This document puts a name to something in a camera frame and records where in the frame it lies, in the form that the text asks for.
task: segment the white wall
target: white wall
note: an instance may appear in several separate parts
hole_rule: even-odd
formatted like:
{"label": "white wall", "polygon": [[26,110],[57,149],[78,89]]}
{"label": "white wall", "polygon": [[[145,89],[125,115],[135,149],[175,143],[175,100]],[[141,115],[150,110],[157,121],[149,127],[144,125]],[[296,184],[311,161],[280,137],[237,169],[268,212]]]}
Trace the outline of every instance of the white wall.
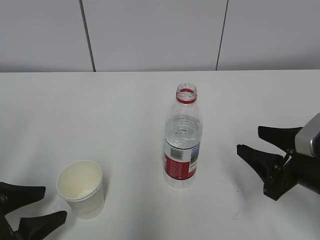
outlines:
{"label": "white wall", "polygon": [[218,70],[320,69],[319,0],[229,0]]}
{"label": "white wall", "polygon": [[92,71],[77,0],[2,0],[0,72]]}
{"label": "white wall", "polygon": [[[83,0],[97,71],[214,70],[227,0]],[[320,0],[229,0],[218,70],[320,69]],[[79,0],[2,0],[0,72],[92,71]]]}
{"label": "white wall", "polygon": [[96,70],[214,70],[226,3],[83,0]]}

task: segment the red label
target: red label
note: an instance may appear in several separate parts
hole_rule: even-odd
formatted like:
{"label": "red label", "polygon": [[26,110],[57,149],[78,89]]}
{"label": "red label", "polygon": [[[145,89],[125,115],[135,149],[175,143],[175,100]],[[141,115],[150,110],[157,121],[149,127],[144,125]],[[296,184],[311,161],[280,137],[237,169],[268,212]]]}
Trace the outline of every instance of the red label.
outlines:
{"label": "red label", "polygon": [[164,156],[165,156],[164,169],[165,169],[165,172],[170,177],[178,180],[185,180],[185,179],[191,178],[195,174],[197,168],[189,172],[189,166],[190,166],[189,161],[179,162],[169,158],[166,154]]}

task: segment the bottle label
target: bottle label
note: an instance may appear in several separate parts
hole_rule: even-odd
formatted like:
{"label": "bottle label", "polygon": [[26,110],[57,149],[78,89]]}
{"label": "bottle label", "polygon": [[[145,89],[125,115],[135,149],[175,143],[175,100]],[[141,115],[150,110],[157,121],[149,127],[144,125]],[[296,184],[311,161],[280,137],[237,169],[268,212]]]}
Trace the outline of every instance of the bottle label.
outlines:
{"label": "bottle label", "polygon": [[191,178],[197,170],[200,142],[188,149],[171,146],[164,141],[164,170],[172,178],[185,180]]}

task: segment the cup rim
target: cup rim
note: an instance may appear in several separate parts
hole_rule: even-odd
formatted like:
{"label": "cup rim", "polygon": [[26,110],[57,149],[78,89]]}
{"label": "cup rim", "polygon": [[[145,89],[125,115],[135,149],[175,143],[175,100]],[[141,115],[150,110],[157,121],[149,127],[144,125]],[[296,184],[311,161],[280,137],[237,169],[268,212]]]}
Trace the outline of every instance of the cup rim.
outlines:
{"label": "cup rim", "polygon": [[[97,165],[100,169],[100,175],[101,175],[101,179],[100,179],[100,183],[98,184],[98,186],[90,193],[82,196],[82,197],[75,197],[75,198],[71,198],[71,197],[65,197],[64,195],[62,195],[58,189],[58,180],[61,176],[61,174],[69,167],[71,166],[72,164],[75,164],[75,163],[78,163],[78,162],[91,162],[91,163],[94,163],[95,165]],[[79,202],[79,201],[83,201],[83,200],[86,200],[88,198],[90,198],[93,194],[95,194],[101,187],[102,185],[102,182],[103,182],[103,172],[102,172],[102,169],[101,167],[99,166],[98,163],[96,163],[95,161],[92,161],[92,160],[77,160],[77,161],[74,161],[74,162],[71,162],[70,164],[68,164],[67,166],[64,167],[64,169],[59,173],[57,179],[56,179],[56,183],[55,183],[55,188],[56,188],[56,191],[58,192],[59,196],[61,198],[63,198],[64,200],[66,201],[70,201],[70,202]]]}

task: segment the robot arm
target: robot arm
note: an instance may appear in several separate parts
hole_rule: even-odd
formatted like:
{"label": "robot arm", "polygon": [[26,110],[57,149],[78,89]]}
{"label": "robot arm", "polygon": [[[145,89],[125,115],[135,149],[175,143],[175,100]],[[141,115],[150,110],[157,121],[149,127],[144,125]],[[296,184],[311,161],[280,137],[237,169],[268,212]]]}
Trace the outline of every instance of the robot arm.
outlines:
{"label": "robot arm", "polygon": [[320,113],[304,127],[258,127],[259,138],[286,152],[285,157],[237,146],[237,154],[260,176],[263,193],[273,200],[300,184],[320,194]]}

